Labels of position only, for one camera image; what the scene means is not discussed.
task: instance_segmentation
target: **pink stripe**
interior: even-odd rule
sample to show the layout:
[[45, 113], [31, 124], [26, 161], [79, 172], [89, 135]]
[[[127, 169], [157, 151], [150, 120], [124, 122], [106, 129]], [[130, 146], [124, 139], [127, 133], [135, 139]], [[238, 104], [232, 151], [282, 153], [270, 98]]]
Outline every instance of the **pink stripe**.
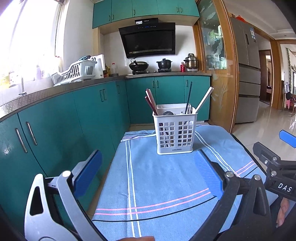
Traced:
[[200, 194], [204, 191], [207, 191], [209, 190], [208, 188], [202, 190], [202, 191], [199, 191], [199, 192], [196, 192], [196, 193], [193, 193], [191, 195], [188, 195], [188, 196], [185, 196], [185, 197], [181, 197], [181, 198], [177, 198], [177, 199], [174, 199], [174, 200], [171, 200], [171, 201], [167, 201], [167, 202], [162, 202], [162, 203], [157, 203], [157, 204], [153, 204], [153, 205], [149, 205], [149, 206], [143, 206], [143, 207], [131, 207], [131, 208], [97, 208], [96, 210], [103, 210], [103, 211], [118, 211], [118, 210], [132, 210], [132, 209], [140, 209], [140, 208], [147, 208], [147, 207], [155, 207], [155, 206], [159, 206], [159, 205], [163, 205], [163, 204], [167, 204], [167, 203], [171, 203], [171, 202], [175, 202], [175, 201], [179, 201], [179, 200], [182, 200], [182, 199], [185, 199], [185, 198], [188, 198], [188, 197], [192, 197], [194, 195], [197, 195], [197, 194]]
[[155, 211], [160, 211], [160, 210], [164, 210], [164, 209], [167, 209], [167, 208], [171, 208], [171, 207], [175, 207], [175, 206], [179, 206], [181, 204], [184, 204], [184, 203], [188, 203], [188, 202], [192, 202], [194, 200], [197, 200], [199, 198], [202, 198], [208, 194], [210, 194], [211, 192], [207, 192], [201, 196], [198, 196], [196, 198], [193, 198], [193, 199], [190, 199], [190, 200], [187, 200], [185, 202], [180, 202], [180, 203], [176, 203], [174, 205], [171, 205], [171, 206], [167, 206], [167, 207], [161, 207], [161, 208], [157, 208], [157, 209], [153, 209], [153, 210], [147, 210], [147, 211], [140, 211], [140, 212], [132, 212], [132, 213], [95, 213], [94, 215], [108, 215], [108, 216], [119, 216], [119, 215], [130, 215], [130, 214], [137, 214], [137, 213], [150, 213], [150, 212], [155, 212]]
[[237, 170], [235, 173], [237, 174], [240, 170], [244, 169], [247, 165], [245, 165], [244, 167], [242, 167], [241, 169]]
[[243, 172], [245, 172], [246, 170], [248, 170], [250, 167], [252, 167], [252, 166], [254, 166], [255, 165], [255, 163], [253, 163], [252, 165], [250, 165], [247, 169], [245, 169], [244, 171], [242, 171], [240, 174], [238, 174], [238, 175], [241, 175]]

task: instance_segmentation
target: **red bottle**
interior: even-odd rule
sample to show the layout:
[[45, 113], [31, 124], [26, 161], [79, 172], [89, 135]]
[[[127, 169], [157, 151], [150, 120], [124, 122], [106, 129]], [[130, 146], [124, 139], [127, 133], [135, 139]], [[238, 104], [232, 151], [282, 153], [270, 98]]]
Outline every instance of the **red bottle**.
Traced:
[[181, 63], [180, 68], [181, 68], [181, 72], [185, 72], [185, 64], [184, 64], [184, 62]]

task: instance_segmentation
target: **white handle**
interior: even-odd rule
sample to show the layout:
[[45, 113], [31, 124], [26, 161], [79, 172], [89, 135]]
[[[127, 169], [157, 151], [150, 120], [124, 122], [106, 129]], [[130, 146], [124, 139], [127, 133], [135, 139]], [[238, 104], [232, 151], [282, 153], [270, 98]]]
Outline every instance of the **white handle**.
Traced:
[[206, 94], [204, 95], [202, 101], [200, 102], [200, 104], [198, 105], [198, 107], [196, 107], [196, 110], [195, 110], [195, 114], [198, 112], [198, 110], [202, 107], [202, 105], [204, 104], [205, 100], [210, 96], [210, 94], [213, 92], [214, 88], [213, 87], [210, 87]]

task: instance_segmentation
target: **blue gripper pad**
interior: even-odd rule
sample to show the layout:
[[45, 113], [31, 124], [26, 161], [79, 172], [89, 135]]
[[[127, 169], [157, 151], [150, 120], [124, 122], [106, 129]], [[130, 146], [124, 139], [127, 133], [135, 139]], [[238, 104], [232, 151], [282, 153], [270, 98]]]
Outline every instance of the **blue gripper pad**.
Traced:
[[205, 157], [202, 152], [196, 151], [194, 154], [194, 162], [211, 194], [220, 199], [223, 195], [223, 182], [207, 160], [207, 157]]
[[83, 196], [102, 164], [102, 153], [95, 150], [86, 161], [79, 162], [72, 170], [74, 197]]
[[296, 148], [296, 136], [293, 136], [292, 134], [281, 130], [279, 132], [279, 138], [286, 142], [287, 144], [289, 144], [290, 146], [292, 146], [293, 148]]

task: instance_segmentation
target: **black pot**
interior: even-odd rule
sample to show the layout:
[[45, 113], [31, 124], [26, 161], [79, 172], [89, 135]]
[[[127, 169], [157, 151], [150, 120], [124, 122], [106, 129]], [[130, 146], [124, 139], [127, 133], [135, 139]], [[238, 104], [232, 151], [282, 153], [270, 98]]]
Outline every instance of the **black pot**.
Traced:
[[129, 64], [132, 71], [144, 71], [148, 68], [149, 64], [144, 61], [134, 61]]
[[172, 61], [163, 58], [162, 61], [157, 61], [160, 69], [170, 69]]

